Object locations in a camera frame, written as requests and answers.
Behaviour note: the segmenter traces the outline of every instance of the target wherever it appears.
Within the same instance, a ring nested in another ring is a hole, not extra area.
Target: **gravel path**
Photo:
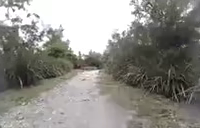
[[[0,115],[2,128],[126,128],[131,118],[99,93],[98,71],[85,71],[24,106]]]

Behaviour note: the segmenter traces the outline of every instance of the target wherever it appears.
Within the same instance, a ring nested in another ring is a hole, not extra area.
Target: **overcast sky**
[[[29,10],[45,24],[65,29],[64,37],[77,53],[103,52],[115,29],[125,30],[133,20],[130,0],[33,0]]]

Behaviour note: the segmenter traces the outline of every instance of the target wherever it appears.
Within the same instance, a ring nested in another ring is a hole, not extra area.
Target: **grass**
[[[56,85],[72,78],[77,74],[74,70],[64,76],[42,80],[39,85],[20,90],[6,90],[0,93],[0,113],[9,110],[17,105],[25,105],[31,99],[38,97],[41,93],[53,89]]]
[[[163,96],[127,86],[103,73],[100,76],[100,84],[102,94],[109,94],[123,108],[137,112],[131,122],[149,120],[150,128],[180,128],[180,125],[185,125],[184,128],[200,128],[196,127],[197,124],[189,123],[186,115],[180,114],[183,110],[178,103]]]

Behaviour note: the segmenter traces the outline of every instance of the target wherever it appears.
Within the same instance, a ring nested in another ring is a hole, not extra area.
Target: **dense foliage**
[[[102,68],[102,55],[100,53],[90,51],[88,55],[84,57],[84,64],[87,66]]]
[[[0,23],[1,72],[10,86],[21,88],[64,75],[78,60],[69,41],[62,40],[61,26],[40,28],[40,17],[34,13],[27,14],[31,21],[27,24],[23,24],[23,18],[14,17],[14,13],[25,10],[28,4],[29,0],[0,0],[0,7],[7,8],[6,21],[10,21],[10,24]]]
[[[200,1],[132,0],[135,20],[104,53],[108,73],[190,103],[200,91]]]

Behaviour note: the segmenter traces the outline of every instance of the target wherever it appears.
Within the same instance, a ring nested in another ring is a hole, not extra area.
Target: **dirt path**
[[[25,106],[0,115],[3,128],[126,128],[129,115],[99,94],[98,71],[78,74]]]
[[[0,115],[0,128],[200,128],[177,104],[100,76],[79,73]]]

